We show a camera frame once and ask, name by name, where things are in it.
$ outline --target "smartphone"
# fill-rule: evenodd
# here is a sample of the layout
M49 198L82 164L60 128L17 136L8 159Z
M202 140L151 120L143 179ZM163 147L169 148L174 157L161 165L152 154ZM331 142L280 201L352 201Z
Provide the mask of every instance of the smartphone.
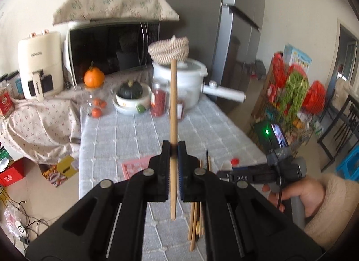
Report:
M262 121L255 123L253 129L266 154L278 148L289 147L280 125L269 121Z

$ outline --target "pumpkin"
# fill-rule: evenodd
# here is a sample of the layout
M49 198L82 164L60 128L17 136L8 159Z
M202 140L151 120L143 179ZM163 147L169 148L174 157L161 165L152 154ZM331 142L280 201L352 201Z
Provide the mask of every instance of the pumpkin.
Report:
M91 61L91 66L85 72L84 82L88 88L98 88L103 84L105 80L105 75L97 67L93 66L93 61Z
M136 80L128 80L123 83L117 91L117 96L124 99L139 99L142 97L143 88Z

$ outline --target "doorway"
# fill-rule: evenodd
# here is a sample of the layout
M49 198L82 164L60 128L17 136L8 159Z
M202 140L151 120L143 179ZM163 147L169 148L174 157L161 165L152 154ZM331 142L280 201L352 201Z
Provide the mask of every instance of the doorway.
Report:
M343 80L349 81L351 86L357 76L357 51L358 40L348 29L340 25L338 54L333 75L336 74L337 78L341 77Z

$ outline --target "red bottle cap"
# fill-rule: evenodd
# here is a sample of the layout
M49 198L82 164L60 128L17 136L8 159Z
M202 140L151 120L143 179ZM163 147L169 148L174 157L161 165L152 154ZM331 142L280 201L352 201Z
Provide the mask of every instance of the red bottle cap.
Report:
M230 163L232 164L232 166L237 166L239 164L239 159L235 157L230 160Z

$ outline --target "green vegetable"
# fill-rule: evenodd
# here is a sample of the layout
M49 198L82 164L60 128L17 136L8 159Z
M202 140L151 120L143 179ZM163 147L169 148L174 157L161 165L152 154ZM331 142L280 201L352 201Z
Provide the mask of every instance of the green vegetable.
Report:
M287 104L291 103L288 115L285 118L287 123L292 123L293 120L296 119L308 90L308 79L304 78L299 72L293 71L285 83L285 95L280 102L281 114L284 114Z
M142 113L146 112L145 106L144 106L144 105L141 105L141 104L136 105L136 109L137 109L137 112L138 112L139 114L142 114Z
M124 99L139 99L142 97L143 88L137 81L129 80L123 83L117 91L117 95Z

